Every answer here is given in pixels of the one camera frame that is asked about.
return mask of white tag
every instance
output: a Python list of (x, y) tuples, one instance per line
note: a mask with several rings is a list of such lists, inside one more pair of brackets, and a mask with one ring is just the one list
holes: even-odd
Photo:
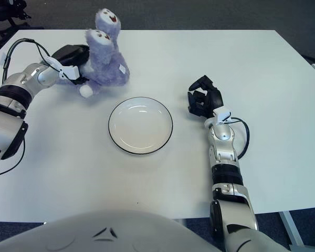
[(126, 73), (126, 68), (125, 68), (122, 64), (120, 64), (119, 70), (120, 70), (123, 74)]

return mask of plush toy foot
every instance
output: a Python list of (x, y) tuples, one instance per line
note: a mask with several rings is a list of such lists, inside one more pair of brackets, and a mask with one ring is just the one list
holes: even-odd
[(84, 98), (89, 98), (91, 95), (93, 95), (93, 90), (89, 85), (83, 85), (79, 88), (79, 93)]

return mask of white plate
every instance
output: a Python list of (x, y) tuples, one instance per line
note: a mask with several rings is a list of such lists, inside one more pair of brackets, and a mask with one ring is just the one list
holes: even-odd
[(173, 120), (160, 102), (135, 97), (120, 103), (110, 115), (109, 132), (121, 149), (149, 154), (162, 148), (173, 131)]

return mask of chair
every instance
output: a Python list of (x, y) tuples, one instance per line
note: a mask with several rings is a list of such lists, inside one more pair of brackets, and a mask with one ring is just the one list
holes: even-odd
[(0, 48), (18, 31), (18, 30), (30, 30), (30, 29), (44, 29), (41, 26), (32, 27), (27, 22), (17, 25), (13, 21), (13, 17), (21, 20), (31, 18), (28, 16), (23, 9), (26, 8), (27, 4), (24, 0), (0, 0), (0, 21), (8, 20), (11, 24), (9, 28), (0, 30)]

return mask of plush toy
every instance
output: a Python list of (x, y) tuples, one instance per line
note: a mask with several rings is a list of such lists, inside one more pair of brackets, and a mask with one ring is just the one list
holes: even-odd
[(90, 47), (89, 60), (79, 67), (80, 74), (88, 80), (79, 85), (79, 93), (88, 98), (99, 93), (104, 86), (122, 86), (130, 72), (119, 52), (117, 38), (120, 20), (108, 9), (96, 14), (97, 30), (87, 30), (86, 41)]

